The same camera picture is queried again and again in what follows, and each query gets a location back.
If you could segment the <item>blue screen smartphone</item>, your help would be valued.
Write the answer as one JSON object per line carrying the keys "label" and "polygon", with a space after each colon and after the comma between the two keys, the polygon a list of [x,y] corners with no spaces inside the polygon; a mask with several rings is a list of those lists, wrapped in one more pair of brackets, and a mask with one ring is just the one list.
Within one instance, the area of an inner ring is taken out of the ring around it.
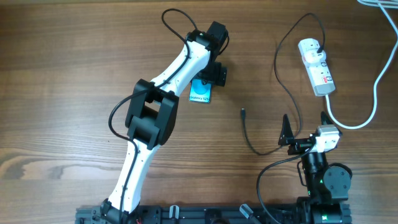
{"label": "blue screen smartphone", "polygon": [[204,83],[202,80],[193,79],[191,82],[189,100],[196,103],[210,103],[211,83]]}

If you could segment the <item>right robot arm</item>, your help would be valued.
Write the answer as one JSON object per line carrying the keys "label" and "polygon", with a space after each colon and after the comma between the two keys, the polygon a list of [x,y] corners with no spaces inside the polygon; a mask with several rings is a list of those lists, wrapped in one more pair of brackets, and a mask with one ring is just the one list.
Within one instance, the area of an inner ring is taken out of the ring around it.
{"label": "right robot arm", "polygon": [[308,190],[307,197],[297,199],[295,222],[351,223],[351,210],[344,202],[348,200],[352,170],[326,159],[326,153],[337,147],[342,132],[324,112],[321,122],[308,138],[299,139],[292,132],[288,116],[283,116],[278,145],[288,146],[288,155],[300,156],[297,169],[301,184]]}

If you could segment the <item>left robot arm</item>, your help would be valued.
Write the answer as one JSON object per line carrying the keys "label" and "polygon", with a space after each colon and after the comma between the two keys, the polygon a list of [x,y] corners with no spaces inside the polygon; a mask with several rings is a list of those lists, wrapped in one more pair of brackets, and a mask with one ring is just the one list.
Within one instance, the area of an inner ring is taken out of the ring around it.
{"label": "left robot arm", "polygon": [[135,223],[149,166],[174,130],[181,93],[195,78],[224,86],[227,69],[216,58],[228,42],[228,30],[218,22],[206,32],[189,32],[177,58],[151,81],[140,79],[132,95],[122,100],[129,103],[127,154],[117,185],[100,206],[106,222]]}

